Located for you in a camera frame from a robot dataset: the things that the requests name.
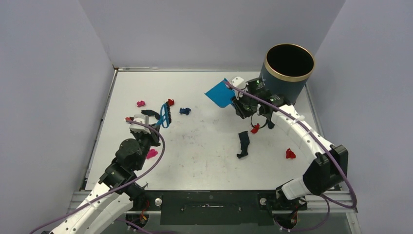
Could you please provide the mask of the blue plastic dustpan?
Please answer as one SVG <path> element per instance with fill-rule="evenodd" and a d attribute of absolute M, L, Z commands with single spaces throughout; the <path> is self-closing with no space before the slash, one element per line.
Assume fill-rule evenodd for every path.
<path fill-rule="evenodd" d="M 226 86 L 227 82 L 228 80 L 225 78 L 205 93 L 220 108 L 230 105 L 231 99 L 235 97 L 234 91 Z"/>

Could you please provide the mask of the blue hand brush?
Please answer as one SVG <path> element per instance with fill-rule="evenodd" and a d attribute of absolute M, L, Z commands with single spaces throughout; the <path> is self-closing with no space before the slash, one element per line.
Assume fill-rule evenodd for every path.
<path fill-rule="evenodd" d="M 165 102 L 160 109 L 160 119 L 157 121 L 156 125 L 162 126 L 163 128 L 168 128 L 172 122 L 172 116 L 170 111 L 170 105 Z"/>

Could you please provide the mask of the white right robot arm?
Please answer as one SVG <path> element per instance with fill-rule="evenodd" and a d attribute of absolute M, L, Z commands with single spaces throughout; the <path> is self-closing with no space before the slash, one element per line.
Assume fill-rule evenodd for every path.
<path fill-rule="evenodd" d="M 277 188 L 275 202 L 278 207 L 288 209 L 296 198 L 323 195 L 342 182 L 349 183 L 346 148 L 324 139 L 291 103 L 266 90 L 260 78 L 245 83 L 236 77 L 232 81 L 224 81 L 224 85 L 233 93 L 230 101 L 238 116 L 265 117 L 267 124 L 282 130 L 301 153 L 305 167 Z"/>

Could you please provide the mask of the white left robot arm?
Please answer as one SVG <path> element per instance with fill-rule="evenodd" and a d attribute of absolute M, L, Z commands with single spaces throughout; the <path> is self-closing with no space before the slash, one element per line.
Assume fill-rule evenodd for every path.
<path fill-rule="evenodd" d="M 133 138 L 122 141 L 111 164 L 94 188 L 52 234 L 99 234 L 122 213 L 145 205 L 145 189 L 136 183 L 151 147 L 164 141 L 159 126 L 131 130 Z"/>

